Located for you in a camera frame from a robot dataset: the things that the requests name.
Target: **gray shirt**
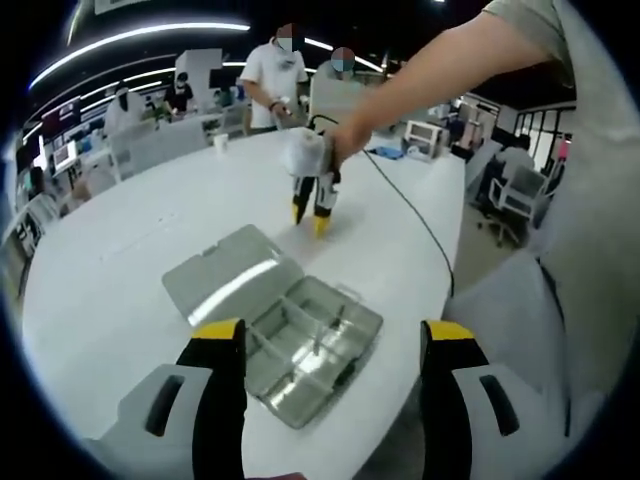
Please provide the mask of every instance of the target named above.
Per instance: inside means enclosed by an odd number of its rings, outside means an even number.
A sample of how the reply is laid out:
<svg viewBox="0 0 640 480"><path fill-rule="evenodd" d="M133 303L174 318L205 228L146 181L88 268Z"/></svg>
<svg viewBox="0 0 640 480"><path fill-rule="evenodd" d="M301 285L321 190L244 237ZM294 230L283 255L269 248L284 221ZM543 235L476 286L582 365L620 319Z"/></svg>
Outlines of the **gray shirt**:
<svg viewBox="0 0 640 480"><path fill-rule="evenodd" d="M607 394L640 315L638 112L605 47L568 1L495 0L486 11L573 72L573 143L544 223L541 261L565 315L571 395Z"/></svg>

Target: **white t-shirt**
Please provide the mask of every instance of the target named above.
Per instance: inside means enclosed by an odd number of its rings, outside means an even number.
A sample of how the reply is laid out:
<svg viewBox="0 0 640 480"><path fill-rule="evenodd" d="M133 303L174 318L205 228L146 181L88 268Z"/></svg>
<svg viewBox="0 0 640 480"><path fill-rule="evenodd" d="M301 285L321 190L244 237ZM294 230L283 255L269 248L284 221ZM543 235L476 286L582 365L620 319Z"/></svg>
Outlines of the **white t-shirt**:
<svg viewBox="0 0 640 480"><path fill-rule="evenodd" d="M318 70L316 70L316 76L319 76L319 75L327 78L332 78L334 80L339 80L338 72L336 71L335 68L333 68L333 65L331 64L331 60L327 60L326 62L320 64L320 66L318 67Z"/></svg>
<svg viewBox="0 0 640 480"><path fill-rule="evenodd" d="M500 152L496 155L496 159L500 162L504 162L504 170L502 176L510 180L516 174L518 166L526 167L533 170L535 163L531 155L523 148L509 147L504 152Z"/></svg>
<svg viewBox="0 0 640 480"><path fill-rule="evenodd" d="M294 103L298 98L298 83L305 82L307 78L302 54L288 52L271 42L260 45L251 52L240 75L241 80L249 80L260 85L273 101L287 97ZM252 100L251 109L251 128L276 125L268 108Z"/></svg>
<svg viewBox="0 0 640 480"><path fill-rule="evenodd" d="M573 142L542 224L541 262L556 283L571 395L581 399L611 391L638 327L640 117L620 70L572 3L496 0L487 11L574 72Z"/></svg>
<svg viewBox="0 0 640 480"><path fill-rule="evenodd" d="M120 107L120 100L114 98L107 108L104 117L104 133L107 136L126 130L140 123L144 114L144 101L136 92L127 92L129 109L125 112Z"/></svg>

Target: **white table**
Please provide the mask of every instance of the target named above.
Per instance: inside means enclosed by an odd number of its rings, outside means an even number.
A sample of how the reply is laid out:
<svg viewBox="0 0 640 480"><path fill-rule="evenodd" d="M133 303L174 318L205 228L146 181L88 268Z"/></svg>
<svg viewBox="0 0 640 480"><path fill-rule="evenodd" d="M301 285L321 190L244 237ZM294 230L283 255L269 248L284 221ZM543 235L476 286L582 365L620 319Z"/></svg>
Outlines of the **white table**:
<svg viewBox="0 0 640 480"><path fill-rule="evenodd" d="M343 283L384 317L377 346L321 421L292 430L250 397L245 472L301 471L347 480L383 439L419 374L419 322L440 318L449 290L444 259L415 214L359 154L324 240L309 214L291 220L292 180L275 132L160 165L96 197L54 225L36 252L24 302L24 343L44 390L82 437L99 437L118 402L149 372L173 363L190 327L161 276L253 223L308 274ZM464 163L378 159L429 222L453 264Z"/></svg>

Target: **ceiling light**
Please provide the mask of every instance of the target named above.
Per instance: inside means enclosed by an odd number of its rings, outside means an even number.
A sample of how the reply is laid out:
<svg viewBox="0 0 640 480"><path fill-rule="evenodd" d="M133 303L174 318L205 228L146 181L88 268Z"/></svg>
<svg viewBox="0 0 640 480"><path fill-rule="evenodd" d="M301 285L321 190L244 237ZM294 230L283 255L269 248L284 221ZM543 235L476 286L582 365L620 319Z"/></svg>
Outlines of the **ceiling light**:
<svg viewBox="0 0 640 480"><path fill-rule="evenodd" d="M120 82L110 83L109 85L105 85L104 87L100 87L100 88L94 90L93 92L89 92L86 95L82 95L80 98L82 100L84 100L85 98L89 98L90 96L95 95L96 93L100 93L103 90L109 90L110 88L115 87L116 85L118 85L118 83L120 83Z"/></svg>
<svg viewBox="0 0 640 480"><path fill-rule="evenodd" d="M133 77L125 78L125 82L130 82L131 80L137 80L139 78L151 77L152 75L160 75L161 73L170 73L175 72L176 68L163 68L162 70L154 70L153 72L141 73L140 75L134 75Z"/></svg>
<svg viewBox="0 0 640 480"><path fill-rule="evenodd" d="M84 113L87 112L93 108L96 108L99 105L102 105L103 103L109 102L111 100L113 100L114 98L116 98L115 95L109 95L108 97L104 97L102 100L98 100L96 103L92 103L91 105L81 108L80 109L80 113Z"/></svg>
<svg viewBox="0 0 640 480"><path fill-rule="evenodd" d="M325 50L333 51L333 47L326 43L318 42L317 40L313 40L311 38L305 38L304 43L308 43L309 45L313 45L314 47L324 48Z"/></svg>
<svg viewBox="0 0 640 480"><path fill-rule="evenodd" d="M64 103L61 103L60 105L58 105L56 108L52 108L51 110L49 110L47 113L43 113L42 114L42 118L51 115L54 112L57 112L58 110L60 110L62 107L66 107L67 105L69 105L70 103L75 102L76 100L80 100L81 97L73 97L71 100L67 100Z"/></svg>
<svg viewBox="0 0 640 480"><path fill-rule="evenodd" d="M149 33L157 33L157 32L165 32L169 30L238 30L246 32L249 30L248 25L236 25L232 23L170 23L167 25L156 25L154 27L144 27L138 28L136 30L131 30L130 32L120 33L118 35L114 35L113 37L103 38L102 40L92 43L91 45L87 45L75 52L70 53L66 57L61 58L57 62L53 63L45 70L43 70L36 78L33 79L31 84L29 85L29 90L31 90L37 83L41 82L44 78L51 75L53 72L58 70L60 67L66 65L71 60L78 58L85 53L89 53L93 50L96 50L105 45L109 45L111 43L119 42L120 40L125 40L127 38L136 37L139 35L147 35Z"/></svg>
<svg viewBox="0 0 640 480"><path fill-rule="evenodd" d="M139 92L140 90L146 90L147 88L157 87L159 85L162 85L162 82L160 80L158 80L157 82L153 82L153 83L147 83L146 85L142 85L140 87L130 88L129 91L130 92Z"/></svg>
<svg viewBox="0 0 640 480"><path fill-rule="evenodd" d="M369 67L370 69L375 70L376 72L382 73L382 70L383 70L382 68L380 68L377 65L374 65L371 62L368 62L364 58L356 57L356 62L361 63L362 65L365 65L365 66Z"/></svg>
<svg viewBox="0 0 640 480"><path fill-rule="evenodd" d="M31 135L33 135L34 133L36 133L38 130L40 130L42 128L42 122L38 123L35 127L33 127L33 130L31 130L29 133L27 133L23 138L22 138L22 144L26 145L27 144L27 140L29 140L29 137Z"/></svg>
<svg viewBox="0 0 640 480"><path fill-rule="evenodd" d="M146 85L141 85L141 86L135 87L135 88L130 88L129 91L130 92L137 92L139 90L146 90L147 88L157 87L159 85L162 85L161 81L148 83ZM81 108L80 109L80 113L84 113L84 112L89 111L89 110L91 110L93 108L96 108L97 106L102 105L103 103L109 102L109 101L113 100L114 98L116 98L115 95L109 95L108 97L104 97L102 100L98 100L97 102L92 103L91 105L88 105L88 106L86 106L84 108Z"/></svg>
<svg viewBox="0 0 640 480"><path fill-rule="evenodd" d="M71 37L76 30L76 25L78 23L78 17L80 16L80 12L82 11L83 2L78 2L78 6L76 7L76 11L73 14L73 20L71 21L71 27L69 28L69 37L67 38L67 47L71 45Z"/></svg>

